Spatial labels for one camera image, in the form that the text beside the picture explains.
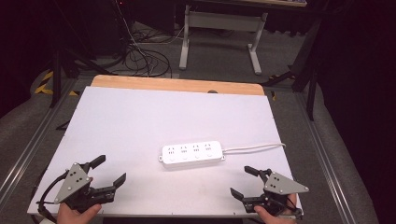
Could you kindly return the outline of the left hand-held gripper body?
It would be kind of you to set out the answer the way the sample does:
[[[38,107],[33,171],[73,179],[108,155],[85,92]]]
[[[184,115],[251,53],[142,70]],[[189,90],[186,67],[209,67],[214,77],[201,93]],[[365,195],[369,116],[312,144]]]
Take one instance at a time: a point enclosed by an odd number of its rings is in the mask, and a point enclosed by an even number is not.
[[[101,162],[87,162],[83,165],[74,163],[67,171],[65,180],[58,191],[54,202],[66,203],[72,210],[80,213],[96,204],[112,203],[115,198],[115,187],[95,189],[91,187],[92,179],[89,170]]]

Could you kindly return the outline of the wooden table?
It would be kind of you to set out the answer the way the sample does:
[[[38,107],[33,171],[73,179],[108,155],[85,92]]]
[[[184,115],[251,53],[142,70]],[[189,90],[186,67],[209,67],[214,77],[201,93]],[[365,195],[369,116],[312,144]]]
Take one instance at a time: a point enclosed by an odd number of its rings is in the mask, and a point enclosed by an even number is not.
[[[264,95],[264,89],[259,84],[159,77],[98,75],[93,78],[91,86],[155,91],[191,91],[205,93],[215,91],[216,93],[227,94]]]

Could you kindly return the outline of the white board cover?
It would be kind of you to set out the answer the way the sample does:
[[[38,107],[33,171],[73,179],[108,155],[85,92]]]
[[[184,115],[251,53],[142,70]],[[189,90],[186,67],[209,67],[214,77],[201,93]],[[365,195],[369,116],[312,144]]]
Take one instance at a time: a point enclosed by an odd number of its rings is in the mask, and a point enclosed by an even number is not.
[[[224,161],[167,169],[158,158],[167,145],[219,141]],[[262,194],[249,165],[290,176],[269,101],[264,96],[88,87],[43,175],[35,197],[55,212],[53,180],[75,162],[100,155],[90,172],[96,188],[126,174],[106,217],[244,217],[230,192]]]

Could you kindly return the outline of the aluminium floor rail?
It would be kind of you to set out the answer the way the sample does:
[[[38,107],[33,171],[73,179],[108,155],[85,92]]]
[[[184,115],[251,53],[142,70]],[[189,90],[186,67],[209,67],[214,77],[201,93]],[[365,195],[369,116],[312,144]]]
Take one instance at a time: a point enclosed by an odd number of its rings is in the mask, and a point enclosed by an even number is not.
[[[61,97],[54,107],[50,107],[51,95],[34,94],[0,119],[0,208],[18,185],[75,83],[75,79],[64,82]]]
[[[332,167],[332,163],[327,154],[326,148],[323,145],[323,142],[319,136],[317,126],[315,122],[309,118],[308,113],[306,112],[304,96],[301,93],[296,93],[295,99],[298,106],[300,107],[300,110],[303,113],[305,123],[307,124],[308,130],[313,138],[318,162],[320,164],[322,173],[326,178],[328,187],[332,194],[332,198],[335,202],[340,218],[342,219],[343,224],[356,224],[356,220],[351,213],[349,204],[345,197],[345,193]]]

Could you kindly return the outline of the black metal stand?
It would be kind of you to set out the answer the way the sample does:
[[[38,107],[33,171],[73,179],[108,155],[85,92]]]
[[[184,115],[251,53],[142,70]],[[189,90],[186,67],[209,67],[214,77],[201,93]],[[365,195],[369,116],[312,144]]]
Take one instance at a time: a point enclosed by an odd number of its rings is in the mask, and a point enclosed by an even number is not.
[[[290,70],[278,77],[270,77],[268,81],[262,83],[264,87],[271,87],[288,78],[295,77],[291,85],[293,91],[302,92],[304,88],[308,86],[305,111],[310,120],[314,120],[313,110],[318,81],[318,62],[313,58],[312,49],[317,42],[317,34],[320,25],[321,19],[315,19]]]

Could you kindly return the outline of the white power strip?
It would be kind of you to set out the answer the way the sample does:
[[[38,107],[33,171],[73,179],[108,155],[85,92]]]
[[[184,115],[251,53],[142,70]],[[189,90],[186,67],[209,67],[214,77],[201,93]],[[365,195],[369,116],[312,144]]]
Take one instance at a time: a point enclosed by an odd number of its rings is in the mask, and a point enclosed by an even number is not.
[[[168,145],[162,148],[159,161],[165,167],[220,162],[225,159],[219,141]]]

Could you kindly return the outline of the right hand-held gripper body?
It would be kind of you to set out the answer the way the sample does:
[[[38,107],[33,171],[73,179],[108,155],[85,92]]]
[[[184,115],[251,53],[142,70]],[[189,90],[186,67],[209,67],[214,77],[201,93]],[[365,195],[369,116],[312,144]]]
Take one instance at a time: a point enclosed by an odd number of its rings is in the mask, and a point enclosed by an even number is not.
[[[288,195],[305,193],[306,187],[286,176],[273,172],[271,169],[263,170],[265,181],[263,182],[263,194],[258,197],[245,197],[242,201],[247,213],[253,213],[256,205],[263,207],[274,217],[302,218],[303,211],[296,205],[288,206]]]

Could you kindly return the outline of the white metal desk frame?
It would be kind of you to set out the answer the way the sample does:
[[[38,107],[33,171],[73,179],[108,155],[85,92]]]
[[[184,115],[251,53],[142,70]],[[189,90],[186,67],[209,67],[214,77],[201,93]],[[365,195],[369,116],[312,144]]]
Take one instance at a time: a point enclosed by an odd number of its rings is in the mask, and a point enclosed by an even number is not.
[[[180,53],[179,68],[185,70],[189,55],[189,30],[190,28],[222,29],[242,32],[254,32],[253,41],[247,44],[247,51],[255,75],[262,73],[261,65],[257,55],[257,47],[260,43],[267,13],[260,17],[219,14],[209,12],[196,12],[191,10],[191,5],[186,5],[184,10],[183,42]]]

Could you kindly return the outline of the yellow black floor tape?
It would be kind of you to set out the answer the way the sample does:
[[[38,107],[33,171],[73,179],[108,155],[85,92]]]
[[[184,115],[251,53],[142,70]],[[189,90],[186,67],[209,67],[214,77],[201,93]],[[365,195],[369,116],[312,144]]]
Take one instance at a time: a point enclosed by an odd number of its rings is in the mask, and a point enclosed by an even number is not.
[[[35,94],[43,93],[43,94],[52,95],[53,94],[53,90],[52,89],[48,89],[48,85],[49,85],[50,80],[52,79],[52,77],[53,77],[53,72],[52,71],[49,71],[46,75],[44,75],[44,77],[40,81],[38,87],[35,89]]]

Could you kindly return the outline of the person's left hand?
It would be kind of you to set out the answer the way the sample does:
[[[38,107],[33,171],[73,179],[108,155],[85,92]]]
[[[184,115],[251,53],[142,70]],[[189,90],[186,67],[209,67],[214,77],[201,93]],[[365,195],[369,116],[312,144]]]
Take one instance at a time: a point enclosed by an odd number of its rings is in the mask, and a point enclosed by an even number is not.
[[[72,210],[66,203],[61,203],[57,214],[57,224],[89,224],[101,209],[101,204],[95,204],[80,213],[77,210]]]

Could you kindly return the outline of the wooden desk top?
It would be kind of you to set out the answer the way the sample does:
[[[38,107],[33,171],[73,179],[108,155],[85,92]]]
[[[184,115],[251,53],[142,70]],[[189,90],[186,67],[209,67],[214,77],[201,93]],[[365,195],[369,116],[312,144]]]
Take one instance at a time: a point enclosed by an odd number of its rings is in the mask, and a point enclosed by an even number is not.
[[[305,0],[194,0],[201,2],[213,2],[224,4],[242,4],[257,6],[276,6],[276,7],[306,7]]]

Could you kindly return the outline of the person's right hand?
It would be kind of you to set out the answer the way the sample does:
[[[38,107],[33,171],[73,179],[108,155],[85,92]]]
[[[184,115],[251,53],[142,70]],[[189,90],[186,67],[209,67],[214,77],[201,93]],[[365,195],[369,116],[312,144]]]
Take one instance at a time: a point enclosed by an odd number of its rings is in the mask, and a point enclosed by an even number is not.
[[[288,195],[288,206],[293,207],[297,203],[297,195]],[[256,205],[254,207],[255,212],[259,215],[263,223],[265,224],[297,224],[295,219],[274,217],[269,214],[263,207]]]

